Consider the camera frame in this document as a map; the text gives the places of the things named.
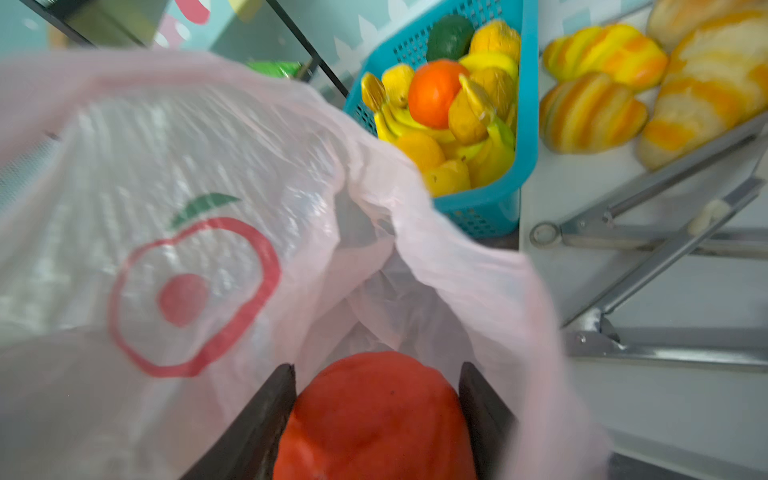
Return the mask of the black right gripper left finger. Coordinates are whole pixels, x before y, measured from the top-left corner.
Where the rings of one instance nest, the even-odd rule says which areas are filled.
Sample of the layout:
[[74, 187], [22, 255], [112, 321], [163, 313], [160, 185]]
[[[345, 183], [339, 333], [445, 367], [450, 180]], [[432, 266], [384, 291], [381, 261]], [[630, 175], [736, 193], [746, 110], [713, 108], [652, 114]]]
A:
[[182, 480], [270, 479], [296, 398], [295, 367], [282, 364]]

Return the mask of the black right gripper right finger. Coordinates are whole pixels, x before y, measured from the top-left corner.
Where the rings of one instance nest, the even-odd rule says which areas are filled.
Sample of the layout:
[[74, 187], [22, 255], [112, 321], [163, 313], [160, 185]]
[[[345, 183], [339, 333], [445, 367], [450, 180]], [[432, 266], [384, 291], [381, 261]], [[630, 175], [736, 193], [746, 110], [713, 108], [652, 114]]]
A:
[[516, 419], [482, 372], [464, 362], [459, 379], [459, 400], [469, 431], [477, 478], [494, 479], [503, 449]]

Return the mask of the red tomato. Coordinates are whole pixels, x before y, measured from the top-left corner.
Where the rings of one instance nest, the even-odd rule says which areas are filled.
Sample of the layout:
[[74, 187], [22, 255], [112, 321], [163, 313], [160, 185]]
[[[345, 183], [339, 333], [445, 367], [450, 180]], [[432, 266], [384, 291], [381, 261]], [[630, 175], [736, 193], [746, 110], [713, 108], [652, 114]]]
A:
[[458, 394], [436, 369], [398, 352], [338, 360], [298, 395], [276, 479], [473, 479]]

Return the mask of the pink plastic grocery bag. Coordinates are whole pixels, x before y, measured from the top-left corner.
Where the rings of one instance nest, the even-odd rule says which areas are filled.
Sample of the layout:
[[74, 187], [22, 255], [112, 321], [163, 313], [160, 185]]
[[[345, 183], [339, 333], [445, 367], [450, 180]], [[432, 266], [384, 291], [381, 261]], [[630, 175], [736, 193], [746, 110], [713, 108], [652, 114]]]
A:
[[306, 84], [205, 52], [1, 63], [1, 475], [180, 479], [273, 371], [398, 352], [513, 413], [494, 479], [603, 479], [523, 255]]

